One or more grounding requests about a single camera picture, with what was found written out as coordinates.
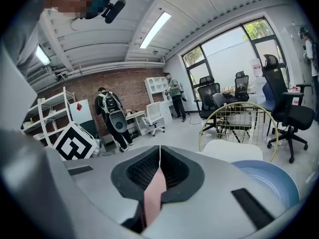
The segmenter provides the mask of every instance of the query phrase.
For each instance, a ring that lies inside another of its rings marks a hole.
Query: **person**
[[[37,23],[45,9],[55,9],[70,19],[91,18],[92,11],[102,12],[110,0],[28,0],[19,13],[12,19],[10,27],[1,37],[0,56],[9,56],[10,60],[26,78],[30,63],[38,47]]]
[[[100,87],[98,90],[98,93],[106,95],[109,92],[106,91],[105,88]],[[117,99],[117,101],[119,103],[121,103],[119,97],[116,94],[112,93],[112,95]],[[103,97],[101,95],[98,95],[95,99],[95,112],[97,115],[102,115],[105,126],[107,127],[108,131],[113,136],[114,140],[120,144],[120,146],[121,146],[120,151],[121,152],[128,151],[129,148],[128,148],[127,144],[125,143],[125,140],[129,143],[129,145],[133,145],[133,140],[131,138],[131,135],[130,135],[128,130],[126,130],[124,133],[119,133],[114,128],[114,126],[110,120],[110,114],[105,113],[105,111],[103,109]]]
[[[165,78],[168,81],[168,93],[173,100],[174,108],[177,114],[175,119],[182,119],[182,122],[186,121],[186,114],[183,103],[181,102],[181,93],[179,91],[179,85],[176,79],[174,79],[170,73],[164,73]]]
[[[312,77],[315,84],[316,93],[316,112],[314,120],[319,122],[319,82],[318,82],[318,58],[316,53],[316,44],[313,41],[311,35],[305,27],[300,28],[300,38],[305,40],[306,49],[304,51],[304,57],[310,60]]]

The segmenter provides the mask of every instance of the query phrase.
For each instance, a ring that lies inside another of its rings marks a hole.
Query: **jeans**
[[[110,134],[113,136],[114,140],[117,141],[123,149],[126,149],[128,147],[126,145],[126,142],[124,141],[124,138],[128,143],[133,142],[129,131],[126,130],[124,133],[117,132],[108,117],[106,118],[105,125],[108,128]]]
[[[316,95],[316,112],[315,112],[315,120],[319,122],[319,82],[318,75],[313,76],[313,80],[315,83],[315,95]]]
[[[180,117],[180,114],[183,119],[186,118],[185,110],[183,103],[181,102],[181,95],[173,96],[171,98],[173,100],[173,105],[177,114],[177,117]]]

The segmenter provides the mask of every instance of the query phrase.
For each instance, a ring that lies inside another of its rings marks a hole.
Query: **ceiling light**
[[[170,17],[171,15],[169,15],[167,12],[163,12],[163,14],[159,17],[155,25],[151,28],[150,32],[147,34],[144,41],[142,42],[140,46],[141,49],[145,49],[149,45],[154,36],[158,33],[158,31],[166,23],[166,21],[169,20]]]
[[[44,53],[40,45],[38,45],[38,48],[36,49],[35,55],[37,58],[42,62],[43,65],[48,65],[51,63],[51,60],[48,58],[48,56]]]

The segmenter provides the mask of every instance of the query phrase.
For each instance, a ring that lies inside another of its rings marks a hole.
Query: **blue bowl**
[[[295,182],[279,166],[260,160],[242,160],[232,164],[272,191],[287,209],[299,202],[299,191]]]

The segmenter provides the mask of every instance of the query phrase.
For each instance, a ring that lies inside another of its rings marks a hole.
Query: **round mesh frame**
[[[199,150],[201,149],[201,137],[207,122],[211,119],[215,121],[216,134],[215,139],[221,139],[230,142],[244,144],[267,144],[267,127],[264,123],[266,117],[270,118],[270,123],[276,132],[276,147],[270,162],[274,159],[278,146],[278,130],[272,116],[259,105],[248,102],[237,102],[225,105],[205,121],[199,137]]]

